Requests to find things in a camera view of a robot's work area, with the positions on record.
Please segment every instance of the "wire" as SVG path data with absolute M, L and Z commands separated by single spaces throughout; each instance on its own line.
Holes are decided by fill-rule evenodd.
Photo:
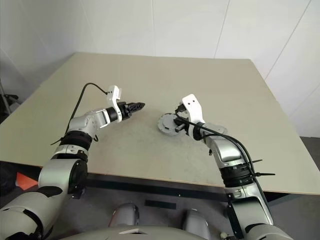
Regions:
M 71 116 L 70 116 L 70 119 L 69 119 L 69 121 L 68 121 L 68 125 L 66 126 L 66 129 L 65 129 L 65 132 L 64 132 L 64 135 L 67 134 L 67 131 L 68 131 L 69 126 L 70 126 L 70 122 L 71 122 L 71 120 L 75 117 L 75 114 L 76 114 L 76 112 L 77 112 L 77 110 L 78 110 L 78 107 L 79 107 L 79 105 L 80 105 L 80 102 L 81 102 L 81 100 L 82 100 L 82 97 L 84 96 L 85 90 L 86 90 L 87 86 L 89 86 L 89 85 L 95 86 L 95 87 L 98 88 L 101 92 L 103 92 L 105 95 L 108 95 L 108 92 L 107 92 L 107 91 L 104 91 L 104 90 L 103 90 L 101 87 L 99 87 L 97 84 L 95 84 L 95 83 L 93 83 L 93 82 L 88 82 L 88 83 L 86 83 L 86 84 L 83 86 L 83 88 L 82 88 L 82 91 L 81 91 L 81 93 L 80 93 L 79 99 L 78 99 L 78 101 L 76 102 L 76 105 L 75 105 L 75 107 L 74 107 L 74 109 L 73 109 L 73 112 L 72 112 L 72 114 L 71 114 Z M 57 142 L 61 141 L 62 139 L 63 139 L 63 137 L 61 137 L 59 140 L 51 143 L 50 145 L 54 145 L 54 144 L 56 144 Z M 95 135 L 94 138 L 93 138 L 93 140 L 94 140 L 95 142 L 98 142 L 98 141 L 99 141 L 98 136 Z
M 268 201 L 267 201 L 267 199 L 266 199 L 266 196 L 265 196 L 265 194 L 264 194 L 264 192 L 263 192 L 263 190 L 262 190 L 262 188 L 261 188 L 261 186 L 260 186 L 260 184 L 259 184 L 256 176 L 262 176 L 262 175 L 265 175 L 265 174 L 268 174 L 268 175 L 275 175 L 275 174 L 274 174 L 274 173 L 259 173 L 259 172 L 255 173 L 254 164 L 253 164 L 253 162 L 252 162 L 252 159 L 251 159 L 251 156 L 250 156 L 248 150 L 247 150 L 247 149 L 245 148 L 245 146 L 244 146 L 239 140 L 237 140 L 236 138 L 234 138 L 234 137 L 232 137 L 232 136 L 229 136 L 229 135 L 225 135 L 225 134 L 219 133 L 219 132 L 214 131 L 214 130 L 212 130 L 212 129 L 210 129 L 210 128 L 207 128 L 207 127 L 204 127 L 204 126 L 195 124 L 195 123 L 193 123 L 193 122 L 190 122 L 190 121 L 186 120 L 185 118 L 179 116 L 178 113 L 175 113 L 175 115 L 177 116 L 177 118 L 178 118 L 179 120 L 181 120 L 181 121 L 184 122 L 185 124 L 190 124 L 190 125 L 193 125 L 193 126 L 195 126 L 195 127 L 197 127 L 197 128 L 200 128 L 200 129 L 203 129 L 203 130 L 206 130 L 206 131 L 212 133 L 212 134 L 203 135 L 203 136 L 200 138 L 200 140 L 203 140 L 203 139 L 205 139 L 205 138 L 207 138 L 207 137 L 210 137 L 210 136 L 220 136 L 220 137 L 223 137 L 223 138 L 229 140 L 230 142 L 232 142 L 232 143 L 239 149 L 239 151 L 241 152 L 241 155 L 242 155 L 242 157 L 243 157 L 244 162 L 249 165 L 249 168 L 248 168 L 248 169 L 249 169 L 249 171 L 250 171 L 250 174 L 252 175 L 252 179 L 255 181 L 255 183 L 256 183 L 256 185 L 257 185 L 257 187 L 258 187 L 258 190 L 259 190 L 259 192 L 260 192 L 260 194 L 261 194 L 261 196 L 262 196 L 262 199 L 263 199 L 263 201 L 265 202 L 265 205 L 266 205 L 266 207 L 268 208 L 268 210 L 269 210 L 269 212 L 270 212 L 270 209 L 269 209 L 269 206 L 268 206 Z
M 65 130 L 65 133 L 64 133 L 64 134 L 66 134 L 67 131 L 68 131 L 68 129 L 69 129 L 71 119 L 73 119 L 73 118 L 75 117 L 75 114 L 76 114 L 76 112 L 77 112 L 77 110 L 78 110 L 78 107 L 79 107 L 79 105 L 80 105 L 80 102 L 81 102 L 81 100 L 82 100 L 82 97 L 84 96 L 85 90 L 86 90 L 86 88 L 87 88 L 88 85 L 93 85 L 93 86 L 95 86 L 96 88 L 98 88 L 101 92 L 103 92 L 105 95 L 108 95 L 108 92 L 107 92 L 107 91 L 104 91 L 104 90 L 103 90 L 101 87 L 99 87 L 97 84 L 95 84 L 95 83 L 93 83 L 93 82 L 88 82 L 88 83 L 86 83 L 86 84 L 83 86 L 83 88 L 82 88 L 81 94 L 80 94 L 79 99 L 78 99 L 78 101 L 76 102 L 76 105 L 75 105 L 75 107 L 74 107 L 74 109 L 73 109 L 73 112 L 72 112 L 72 114 L 71 114 L 71 116 L 70 116 L 70 119 L 69 119 L 69 122 L 68 122 L 68 125 L 67 125 L 67 127 L 66 127 L 66 130 Z

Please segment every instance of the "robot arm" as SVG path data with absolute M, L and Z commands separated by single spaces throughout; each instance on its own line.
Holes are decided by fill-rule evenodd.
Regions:
M 88 151 L 98 129 L 120 123 L 144 107 L 144 103 L 117 102 L 121 90 L 108 89 L 109 108 L 73 118 L 52 158 L 42 168 L 38 190 L 27 192 L 0 209 L 0 240 L 43 239 L 50 233 L 63 203 L 79 198 L 87 177 Z
M 182 112 L 187 114 L 187 118 L 178 115 Z M 263 174 L 254 173 L 239 141 L 225 135 L 227 129 L 205 123 L 202 107 L 193 94 L 182 99 L 175 115 L 162 116 L 158 126 L 171 136 L 185 130 L 189 137 L 202 141 L 209 148 L 209 154 L 214 156 L 225 185 L 229 200 L 227 213 L 233 233 L 238 239 L 292 240 L 273 226 L 268 203 L 256 179 Z

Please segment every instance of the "beige tabletop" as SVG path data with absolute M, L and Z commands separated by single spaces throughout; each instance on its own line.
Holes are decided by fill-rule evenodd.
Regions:
M 121 100 L 143 102 L 130 119 L 98 132 L 88 171 L 222 187 L 207 147 L 184 133 L 167 136 L 157 121 L 193 93 L 208 123 L 225 126 L 250 152 L 265 191 L 320 194 L 320 172 L 254 64 L 202 59 L 76 53 L 0 125 L 0 160 L 43 166 L 63 136 L 82 87 L 122 88 Z M 106 108 L 88 86 L 76 116 Z

